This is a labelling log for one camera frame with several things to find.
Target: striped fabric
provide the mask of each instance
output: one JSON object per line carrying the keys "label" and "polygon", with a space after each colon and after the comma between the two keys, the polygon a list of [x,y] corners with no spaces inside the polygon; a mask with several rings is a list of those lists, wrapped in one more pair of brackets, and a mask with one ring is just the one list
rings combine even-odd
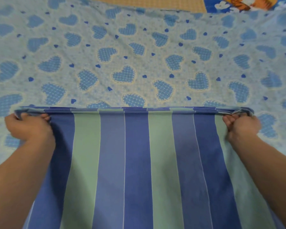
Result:
{"label": "striped fabric", "polygon": [[56,149],[24,229],[283,228],[237,154],[231,108],[48,112]]}

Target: bamboo mat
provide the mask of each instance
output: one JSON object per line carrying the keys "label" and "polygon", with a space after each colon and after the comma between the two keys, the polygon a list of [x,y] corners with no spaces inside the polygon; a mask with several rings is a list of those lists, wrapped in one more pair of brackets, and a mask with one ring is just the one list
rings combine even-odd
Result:
{"label": "bamboo mat", "polygon": [[178,9],[206,13],[203,0],[98,0],[115,5],[145,8]]}

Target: tan floor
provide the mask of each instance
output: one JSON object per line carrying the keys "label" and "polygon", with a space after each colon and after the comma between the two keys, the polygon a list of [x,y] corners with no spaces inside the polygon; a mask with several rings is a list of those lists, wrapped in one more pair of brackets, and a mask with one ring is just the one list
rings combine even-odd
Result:
{"label": "tan floor", "polygon": [[146,8],[179,9],[196,13],[206,13],[203,0],[98,0],[115,5]]}

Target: blue floral fabric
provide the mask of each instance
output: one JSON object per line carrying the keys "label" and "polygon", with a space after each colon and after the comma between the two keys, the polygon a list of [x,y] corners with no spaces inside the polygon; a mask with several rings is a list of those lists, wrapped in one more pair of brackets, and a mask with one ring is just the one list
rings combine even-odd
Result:
{"label": "blue floral fabric", "polygon": [[286,10],[200,14],[0,0],[0,163],[19,106],[248,106],[286,154]]}

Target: person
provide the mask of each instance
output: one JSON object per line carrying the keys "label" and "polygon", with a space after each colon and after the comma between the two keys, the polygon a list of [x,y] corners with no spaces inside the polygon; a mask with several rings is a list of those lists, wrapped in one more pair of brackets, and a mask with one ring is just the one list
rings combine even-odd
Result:
{"label": "person", "polygon": [[[0,165],[0,229],[22,228],[46,175],[55,149],[50,117],[14,114],[5,118],[11,135],[24,141]],[[263,142],[257,117],[226,115],[227,139],[244,163],[257,188],[286,227],[286,156]]]}

